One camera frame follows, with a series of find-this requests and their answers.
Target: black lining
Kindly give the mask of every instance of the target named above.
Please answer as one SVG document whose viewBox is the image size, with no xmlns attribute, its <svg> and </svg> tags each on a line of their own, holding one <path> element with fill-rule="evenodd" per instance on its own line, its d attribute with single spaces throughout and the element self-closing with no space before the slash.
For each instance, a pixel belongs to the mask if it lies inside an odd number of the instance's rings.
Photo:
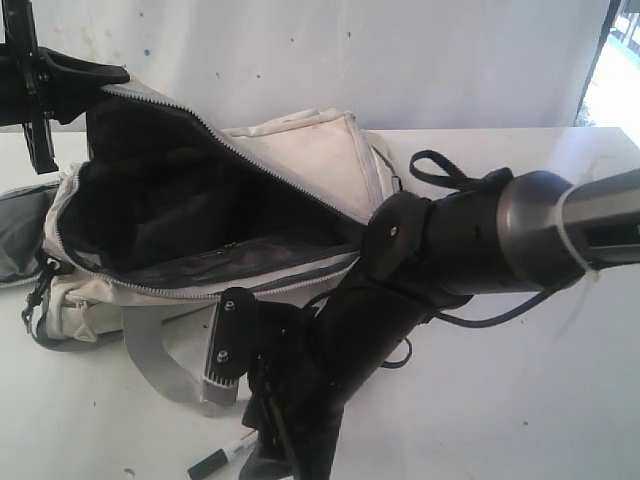
<svg viewBox="0 0 640 480">
<path fill-rule="evenodd" d="M 250 166 L 188 112 L 114 98 L 87 131 L 92 161 L 58 225 L 92 271 L 182 288 L 358 248 L 364 226 Z"/>
</svg>

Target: black strap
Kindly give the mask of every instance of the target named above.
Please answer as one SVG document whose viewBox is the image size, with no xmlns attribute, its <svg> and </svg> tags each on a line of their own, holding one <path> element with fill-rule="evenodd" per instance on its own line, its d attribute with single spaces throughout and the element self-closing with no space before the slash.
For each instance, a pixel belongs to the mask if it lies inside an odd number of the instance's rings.
<svg viewBox="0 0 640 480">
<path fill-rule="evenodd" d="M 418 160 L 431 160 L 447 176 L 427 173 L 416 167 Z M 500 168 L 489 172 L 483 178 L 470 178 L 460 170 L 451 160 L 434 150 L 422 150 L 411 157 L 409 172 L 418 180 L 435 185 L 436 187 L 459 190 L 461 192 L 490 191 L 503 188 L 513 179 L 513 173 L 509 168 Z"/>
</svg>

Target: black bracket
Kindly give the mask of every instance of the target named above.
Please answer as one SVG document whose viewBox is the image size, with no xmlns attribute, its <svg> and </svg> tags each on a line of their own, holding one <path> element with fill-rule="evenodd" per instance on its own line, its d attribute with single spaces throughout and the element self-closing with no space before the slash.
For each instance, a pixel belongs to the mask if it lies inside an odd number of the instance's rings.
<svg viewBox="0 0 640 480">
<path fill-rule="evenodd" d="M 49 120 L 70 123 L 108 98 L 100 87 L 126 83 L 129 74 L 38 47 L 29 0 L 2 0 L 2 16 L 0 126 L 22 124 L 33 168 L 57 171 Z"/>
</svg>

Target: white cable tie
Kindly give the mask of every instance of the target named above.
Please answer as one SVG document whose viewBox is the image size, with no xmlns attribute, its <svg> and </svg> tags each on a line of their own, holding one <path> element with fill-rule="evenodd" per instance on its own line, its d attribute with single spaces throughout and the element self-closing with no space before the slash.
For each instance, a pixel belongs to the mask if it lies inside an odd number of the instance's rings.
<svg viewBox="0 0 640 480">
<path fill-rule="evenodd" d="M 569 235 L 567 234 L 567 229 L 565 228 L 565 225 L 564 225 L 564 215 L 563 215 L 564 203 L 569 197 L 569 195 L 571 195 L 578 187 L 580 187 L 580 185 L 574 185 L 573 187 L 569 188 L 560 196 L 560 199 L 556 204 L 556 208 L 554 212 L 555 223 L 556 223 L 556 228 L 558 229 L 558 234 L 560 235 L 560 239 L 562 240 L 562 243 L 564 243 L 564 246 L 567 248 L 567 251 L 571 254 L 571 256 L 576 261 L 576 263 L 580 265 L 580 267 L 584 270 L 585 278 L 587 279 L 588 282 L 595 283 L 600 279 L 600 273 L 598 273 L 596 270 L 591 268 L 591 266 L 584 259 L 584 257 L 580 255 L 580 252 L 578 252 L 578 249 L 573 245 L 571 238 L 569 238 Z"/>
</svg>

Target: white surface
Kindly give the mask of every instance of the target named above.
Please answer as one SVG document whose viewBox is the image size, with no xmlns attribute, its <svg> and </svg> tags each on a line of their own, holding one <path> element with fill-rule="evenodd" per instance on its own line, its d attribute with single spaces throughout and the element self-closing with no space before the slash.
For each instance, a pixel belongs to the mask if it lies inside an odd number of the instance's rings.
<svg viewBox="0 0 640 480">
<path fill-rule="evenodd" d="M 221 127 L 353 110 L 365 128 L 572 125 L 609 0 L 38 0 L 42 45 Z"/>
<path fill-rule="evenodd" d="M 471 175 L 507 164 L 576 180 L 593 161 L 598 175 L 640 166 L 640 152 L 618 129 L 383 134 L 405 168 L 424 148 Z M 8 165 L 26 175 L 18 139 L 0 135 L 6 175 Z M 59 158 L 82 158 L 82 134 L 54 141 Z M 577 314 L 582 285 L 494 329 L 419 327 L 409 365 L 379 371 L 348 405 L 332 478 L 639 478 L 639 279 L 635 267 L 606 272 Z M 208 419 L 160 397 L 121 343 L 86 354 L 35 345 L 19 319 L 27 291 L 0 290 L 4 476 L 130 479 L 124 469 L 132 469 L 137 480 L 187 478 L 186 468 L 240 436 L 239 412 Z M 524 297 L 486 296 L 460 313 L 482 318 Z M 208 333 L 196 320 L 170 327 L 183 361 L 198 358 Z M 240 464 L 214 478 L 236 478 Z"/>
</svg>

